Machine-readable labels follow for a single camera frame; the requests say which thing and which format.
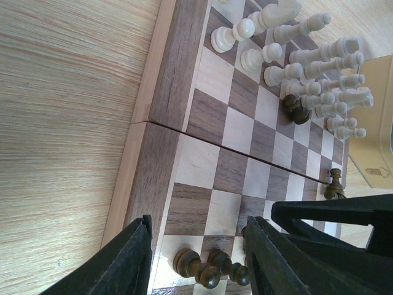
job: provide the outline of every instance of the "white pawn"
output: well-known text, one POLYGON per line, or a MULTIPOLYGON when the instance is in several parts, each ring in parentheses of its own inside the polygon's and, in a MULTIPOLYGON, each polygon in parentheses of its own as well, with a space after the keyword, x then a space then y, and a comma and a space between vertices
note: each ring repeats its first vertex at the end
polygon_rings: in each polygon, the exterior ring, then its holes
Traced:
POLYGON ((358 101, 365 101, 372 97, 371 90, 368 87, 359 87, 358 89, 347 89, 345 91, 336 91, 336 101, 343 101, 345 103, 356 103, 358 101))
POLYGON ((241 53, 240 61, 245 71, 257 69, 265 61, 271 63, 278 60, 282 55, 280 44, 272 43, 264 46, 262 50, 248 49, 241 53))
POLYGON ((355 128, 357 126, 357 120, 355 118, 341 119, 341 118, 329 118, 326 120, 326 127, 329 131, 336 131, 340 127, 355 128))
POLYGON ((237 41, 243 41, 250 38, 255 31, 255 26, 252 20, 245 18, 233 25, 233 28, 226 28, 221 26, 211 33, 210 41, 214 50, 219 53, 224 53, 232 49, 237 41))
POLYGON ((297 97, 303 95, 318 95, 321 93, 321 85, 318 82, 312 82, 305 86, 300 84, 288 84, 285 87, 285 95, 293 94, 297 97))
POLYGON ((300 19, 299 24, 294 26, 282 25, 278 26, 273 31, 274 41, 278 44, 287 44, 296 35, 302 34, 308 36, 309 33, 319 31, 332 21, 330 13, 314 14, 310 18, 303 17, 300 19))
POLYGON ((330 61, 334 57, 347 57, 359 50, 359 38, 339 38, 333 44, 323 43, 321 48, 315 50, 297 50, 289 55, 290 63, 300 63, 302 66, 309 65, 313 61, 330 61))
POLYGON ((347 103, 347 105, 348 105, 348 110, 353 109, 356 106, 371 107, 374 105, 374 98, 373 98, 373 96, 370 96, 366 100, 357 101, 354 103, 347 103))
POLYGON ((307 96, 303 95, 301 98, 301 103, 304 108, 314 109, 319 104, 331 105, 334 104, 336 97, 331 92, 323 93, 320 96, 307 96))
POLYGON ((305 68, 305 76, 307 79, 315 79, 327 71, 337 69, 356 69, 364 62, 364 56, 361 52, 350 54, 345 58, 336 58, 332 61, 322 62, 313 61, 309 66, 305 68))
POLYGON ((363 84, 365 81, 366 78, 364 75, 353 74, 349 76, 340 76, 338 80, 334 80, 334 81, 322 79, 319 80, 318 83, 320 83, 322 87, 322 93, 325 93, 325 92, 330 92, 335 88, 339 88, 340 90, 344 91, 348 88, 357 87, 363 84))
POLYGON ((254 36, 262 34, 268 28, 275 28, 293 20, 302 9, 300 0, 279 1, 278 4, 268 4, 261 11, 250 14, 247 18, 255 25, 254 36))
POLYGON ((325 118, 330 115, 344 114, 348 110, 346 103, 335 103, 330 106, 319 105, 315 107, 315 114, 318 118, 325 118))
POLYGON ((278 66, 270 66, 263 74, 265 83, 269 87, 279 85, 284 79, 296 79, 303 73, 303 67, 299 63, 287 65, 284 69, 278 66))
POLYGON ((364 128, 355 128, 351 130, 346 127, 340 127, 336 132, 336 136, 339 140, 346 140, 351 136, 355 138, 358 137, 363 138, 366 137, 366 135, 367 135, 367 131, 364 128))

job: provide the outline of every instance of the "light wood side edge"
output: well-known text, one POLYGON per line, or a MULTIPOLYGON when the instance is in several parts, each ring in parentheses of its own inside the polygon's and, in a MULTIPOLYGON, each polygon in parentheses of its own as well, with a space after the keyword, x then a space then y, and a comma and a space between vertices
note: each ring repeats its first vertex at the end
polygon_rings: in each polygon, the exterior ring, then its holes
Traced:
POLYGON ((136 97, 134 113, 131 123, 145 122, 149 120, 149 111, 152 104, 155 84, 157 83, 163 59, 165 45, 168 38, 169 29, 172 23, 172 16, 176 0, 162 0, 158 11, 157 21, 147 54, 146 65, 142 75, 141 85, 136 97))
POLYGON ((130 125, 112 196, 111 207, 106 221, 103 241, 101 242, 101 248, 123 230, 145 129, 146 123, 130 125))

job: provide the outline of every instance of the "brown chess piece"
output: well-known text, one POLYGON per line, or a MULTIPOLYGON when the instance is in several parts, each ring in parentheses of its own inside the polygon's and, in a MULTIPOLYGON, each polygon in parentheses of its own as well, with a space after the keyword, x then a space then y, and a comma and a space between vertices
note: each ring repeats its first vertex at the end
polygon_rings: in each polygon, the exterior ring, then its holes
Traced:
POLYGON ((229 279, 240 286, 250 283, 249 270, 240 263, 232 263, 229 255, 221 250, 213 250, 208 258, 208 263, 217 267, 221 275, 229 275, 229 279))
POLYGON ((291 120, 297 125, 306 123, 311 118, 311 111, 300 104, 300 100, 295 95, 285 96, 282 101, 284 109, 288 112, 291 120))
POLYGON ((341 178, 341 170, 338 168, 333 168, 330 171, 330 175, 332 177, 332 183, 326 188, 325 191, 325 199, 333 200, 333 199, 345 199, 344 195, 344 187, 340 183, 341 178))
POLYGON ((220 270, 202 263, 199 254, 191 249, 181 249, 173 259, 173 269, 183 278, 195 277, 195 281, 207 289, 215 288, 220 282, 220 270))

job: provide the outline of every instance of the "chessboard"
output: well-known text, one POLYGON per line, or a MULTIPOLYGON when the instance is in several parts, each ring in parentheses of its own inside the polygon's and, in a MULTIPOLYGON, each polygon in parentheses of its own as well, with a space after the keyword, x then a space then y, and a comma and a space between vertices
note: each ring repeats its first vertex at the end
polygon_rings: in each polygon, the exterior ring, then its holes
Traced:
MULTIPOLYGON (((271 44, 273 29, 225 53, 212 48, 215 29, 231 28, 269 3, 277 1, 163 0, 132 123, 155 122, 323 183, 331 168, 340 168, 345 185, 348 140, 334 137, 314 113, 307 123, 294 124, 283 110, 281 85, 269 87, 263 78, 267 67, 285 67, 294 50, 317 49, 312 39, 296 36, 282 46, 280 60, 252 71, 243 69, 240 55, 271 44)), ((340 72, 327 75, 320 78, 335 80, 340 72)))
MULTIPOLYGON (((172 268, 191 248, 206 261, 214 248, 244 264, 241 230, 248 216, 270 220, 277 201, 324 200, 325 184, 222 146, 153 123, 132 124, 126 141, 103 245, 143 214, 152 216, 152 294, 207 294, 172 268)), ((306 221, 339 237, 341 226, 306 221)), ((250 294, 222 277, 208 294, 250 294)))

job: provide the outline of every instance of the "yellow box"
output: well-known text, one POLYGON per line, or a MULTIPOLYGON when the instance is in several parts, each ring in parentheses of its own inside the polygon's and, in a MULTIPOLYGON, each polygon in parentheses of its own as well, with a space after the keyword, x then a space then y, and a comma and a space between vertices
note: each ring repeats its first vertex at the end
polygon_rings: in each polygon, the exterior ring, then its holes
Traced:
POLYGON ((371 108, 356 107, 351 117, 367 129, 365 138, 351 138, 349 156, 370 187, 393 189, 393 55, 366 61, 360 69, 374 96, 371 108))

